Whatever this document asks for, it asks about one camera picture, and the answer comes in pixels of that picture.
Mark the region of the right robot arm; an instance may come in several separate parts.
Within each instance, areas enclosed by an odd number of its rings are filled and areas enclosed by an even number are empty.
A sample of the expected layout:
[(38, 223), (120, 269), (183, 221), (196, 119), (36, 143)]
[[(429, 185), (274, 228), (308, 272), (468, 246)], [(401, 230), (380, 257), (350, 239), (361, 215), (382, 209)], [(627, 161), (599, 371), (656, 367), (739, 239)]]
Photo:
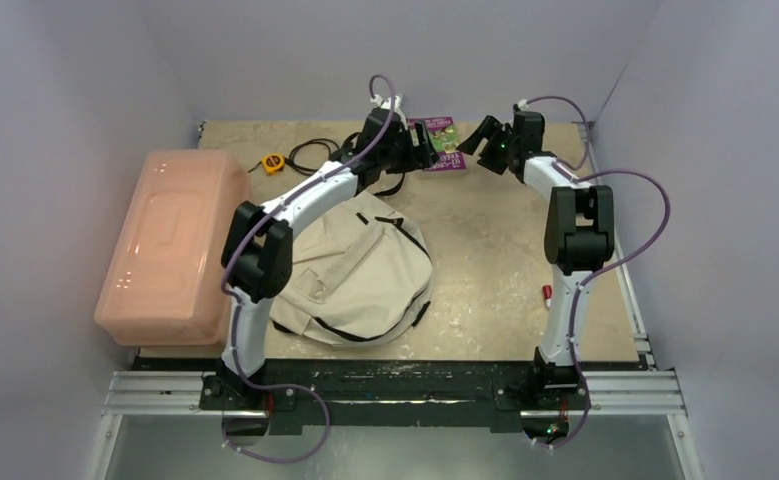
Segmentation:
[(615, 249), (611, 188), (579, 179), (554, 154), (543, 151), (545, 119), (517, 110), (510, 123), (486, 116), (458, 149), (477, 155), (496, 173), (513, 173), (548, 202), (544, 255), (552, 267), (551, 307), (541, 344), (535, 349), (520, 391), (541, 407), (582, 386), (579, 349), (592, 274)]

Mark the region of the beige canvas backpack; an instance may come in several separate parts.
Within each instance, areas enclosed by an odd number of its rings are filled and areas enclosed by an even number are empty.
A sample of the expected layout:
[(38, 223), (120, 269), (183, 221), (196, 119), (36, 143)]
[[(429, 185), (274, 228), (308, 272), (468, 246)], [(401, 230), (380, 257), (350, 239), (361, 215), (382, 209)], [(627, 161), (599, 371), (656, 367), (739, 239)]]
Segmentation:
[(434, 272), (419, 225), (363, 192), (295, 239), (292, 276), (270, 321), (284, 334), (330, 347), (384, 345), (427, 313)]

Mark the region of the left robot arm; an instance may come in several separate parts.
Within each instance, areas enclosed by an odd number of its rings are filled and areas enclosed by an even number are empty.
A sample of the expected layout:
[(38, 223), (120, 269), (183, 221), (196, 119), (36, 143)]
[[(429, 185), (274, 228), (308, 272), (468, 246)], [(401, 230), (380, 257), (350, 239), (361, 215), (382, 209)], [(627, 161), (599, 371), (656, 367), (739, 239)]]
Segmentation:
[(351, 140), (290, 191), (261, 205), (245, 201), (236, 208), (221, 257), (221, 290), (231, 302), (221, 361), (232, 374), (224, 395), (237, 408), (252, 408), (262, 399), (263, 382), (254, 374), (266, 360), (270, 311), (292, 275), (297, 236), (382, 174), (424, 170), (438, 158), (423, 121), (376, 107)]

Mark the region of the purple Treehouse book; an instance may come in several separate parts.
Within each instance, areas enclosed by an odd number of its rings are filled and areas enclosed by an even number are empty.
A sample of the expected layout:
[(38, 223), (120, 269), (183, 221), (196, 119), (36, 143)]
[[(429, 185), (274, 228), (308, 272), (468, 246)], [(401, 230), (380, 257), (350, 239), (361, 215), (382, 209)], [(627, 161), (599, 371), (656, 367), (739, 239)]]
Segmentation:
[(438, 160), (433, 166), (418, 172), (420, 176), (460, 175), (467, 172), (465, 157), (457, 149), (461, 140), (452, 117), (440, 116), (409, 119), (411, 127), (416, 123), (424, 125), (438, 155)]

